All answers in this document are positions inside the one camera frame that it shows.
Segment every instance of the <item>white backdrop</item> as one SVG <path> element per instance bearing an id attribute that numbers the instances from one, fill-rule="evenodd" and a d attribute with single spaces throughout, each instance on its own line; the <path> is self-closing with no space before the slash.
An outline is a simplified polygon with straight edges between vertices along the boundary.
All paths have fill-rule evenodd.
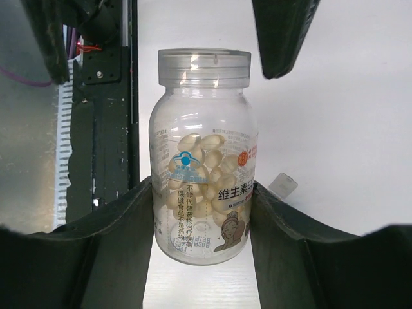
<path id="1" fill-rule="evenodd" d="M 142 178 L 150 174 L 149 117 L 164 92 L 157 51 L 247 50 L 256 180 L 268 186 L 286 173 L 299 184 L 286 202 L 354 234 L 412 223 L 412 1 L 322 0 L 294 70 L 270 81 L 251 0 L 140 0 L 138 10 Z M 259 308 L 250 246 L 208 268 L 171 261 L 156 245 L 152 255 L 144 308 Z M 166 292 L 183 284 L 192 292 Z"/>

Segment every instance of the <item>plastic bottle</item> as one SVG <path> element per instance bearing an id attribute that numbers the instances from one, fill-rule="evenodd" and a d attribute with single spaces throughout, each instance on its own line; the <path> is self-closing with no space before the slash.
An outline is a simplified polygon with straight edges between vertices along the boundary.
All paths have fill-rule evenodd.
<path id="1" fill-rule="evenodd" d="M 248 239 L 257 124 L 243 96 L 250 53 L 160 50 L 165 95 L 149 125 L 154 229 L 171 258 L 211 265 Z"/>

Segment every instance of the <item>black metal bracket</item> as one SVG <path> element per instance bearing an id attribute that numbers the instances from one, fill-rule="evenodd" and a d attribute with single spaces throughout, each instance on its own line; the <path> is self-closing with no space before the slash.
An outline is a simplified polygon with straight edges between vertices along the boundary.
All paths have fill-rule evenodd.
<path id="1" fill-rule="evenodd" d="M 69 79 L 62 23 L 76 28 L 85 40 L 109 46 L 119 41 L 122 2 L 118 0 L 21 0 L 52 81 L 63 84 Z M 118 49 L 106 51 L 118 53 Z M 106 78 L 118 73 L 111 70 Z"/>
<path id="2" fill-rule="evenodd" d="M 252 0 L 263 74 L 292 71 L 320 0 Z"/>
<path id="3" fill-rule="evenodd" d="M 116 24 L 122 24 L 122 0 L 106 6 Z M 132 123 L 137 99 L 130 68 L 131 48 L 122 47 L 121 35 L 101 51 L 85 53 L 82 67 L 75 65 L 67 222 L 114 201 L 139 178 L 138 126 Z"/>
<path id="4" fill-rule="evenodd" d="M 147 178 L 51 234 L 0 229 L 0 308 L 141 308 L 152 205 Z M 412 308 L 412 226 L 354 236 L 256 183 L 250 235 L 262 309 Z"/>

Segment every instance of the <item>vitamin capsule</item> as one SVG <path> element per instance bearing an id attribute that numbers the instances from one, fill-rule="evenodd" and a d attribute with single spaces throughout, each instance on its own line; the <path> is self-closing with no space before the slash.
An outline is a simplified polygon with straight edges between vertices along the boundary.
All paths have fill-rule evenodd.
<path id="1" fill-rule="evenodd" d="M 203 165 L 203 163 L 205 163 L 205 159 L 206 159 L 206 153 L 205 151 L 200 148 L 200 146 L 196 146 L 192 152 L 191 155 L 193 158 L 197 159 L 201 165 Z M 197 163 L 196 162 L 191 162 L 191 167 L 196 167 Z"/>
<path id="2" fill-rule="evenodd" d="M 213 200 L 216 195 L 218 194 L 218 190 L 215 185 L 208 184 L 203 186 L 203 196 L 205 197 L 206 201 Z"/>
<path id="3" fill-rule="evenodd" d="M 226 216 L 230 211 L 232 211 L 231 209 L 227 210 L 228 202 L 228 200 L 218 200 L 218 198 L 215 197 L 212 200 L 213 210 Z"/>
<path id="4" fill-rule="evenodd" d="M 230 154 L 226 156 L 220 164 L 220 168 L 224 173 L 233 173 L 238 168 L 238 156 Z"/>
<path id="5" fill-rule="evenodd" d="M 197 177 L 200 178 L 200 181 L 197 183 L 208 183 L 209 182 L 209 171 L 204 165 L 202 165 L 195 171 L 198 173 Z"/>
<path id="6" fill-rule="evenodd" d="M 180 142 L 178 143 L 178 150 L 192 151 L 199 142 L 200 135 L 198 133 L 191 133 L 180 140 Z"/>
<path id="7" fill-rule="evenodd" d="M 231 189 L 234 188 L 237 180 L 238 179 L 233 174 L 223 174 L 218 179 L 218 182 L 216 182 L 216 187 L 218 188 L 218 190 Z"/>
<path id="8" fill-rule="evenodd" d="M 219 150 L 211 150 L 206 154 L 205 165 L 213 169 L 219 166 L 222 159 L 223 155 Z"/>
<path id="9" fill-rule="evenodd" d="M 214 150 L 220 148 L 225 143 L 225 138 L 219 134 L 211 134 L 202 138 L 200 147 L 204 150 Z"/>
<path id="10" fill-rule="evenodd" d="M 220 214 L 217 211 L 212 212 L 212 217 L 213 217 L 213 221 L 215 222 L 215 224 L 218 227 L 221 227 L 223 222 L 226 220 L 226 215 L 225 214 Z"/>
<path id="11" fill-rule="evenodd" d="M 193 216 L 195 218 L 202 218 L 207 217 L 208 215 L 212 214 L 213 208 L 210 202 L 202 201 L 199 204 L 196 204 L 193 210 Z"/>
<path id="12" fill-rule="evenodd" d="M 218 182 L 219 178 L 223 175 L 223 171 L 220 169 L 220 167 L 215 167 L 210 174 L 210 181 L 212 183 Z"/>
<path id="13" fill-rule="evenodd" d="M 167 186 L 170 190 L 177 190 L 179 188 L 181 188 L 183 185 L 183 182 L 179 181 L 179 180 L 174 180 L 169 178 L 169 181 L 167 183 Z"/>
<path id="14" fill-rule="evenodd" d="M 191 183 L 192 186 L 192 192 L 195 196 L 203 196 L 203 186 L 204 185 L 199 185 L 197 183 Z"/>
<path id="15" fill-rule="evenodd" d="M 196 204 L 199 204 L 201 201 L 203 201 L 203 195 L 195 196 L 196 198 Z"/>

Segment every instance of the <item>white plastic cap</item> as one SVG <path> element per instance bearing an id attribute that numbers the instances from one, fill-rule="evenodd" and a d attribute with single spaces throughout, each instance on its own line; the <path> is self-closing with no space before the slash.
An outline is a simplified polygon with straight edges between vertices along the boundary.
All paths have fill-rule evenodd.
<path id="1" fill-rule="evenodd" d="M 159 50 L 159 84 L 167 88 L 249 87 L 250 53 L 210 48 Z"/>

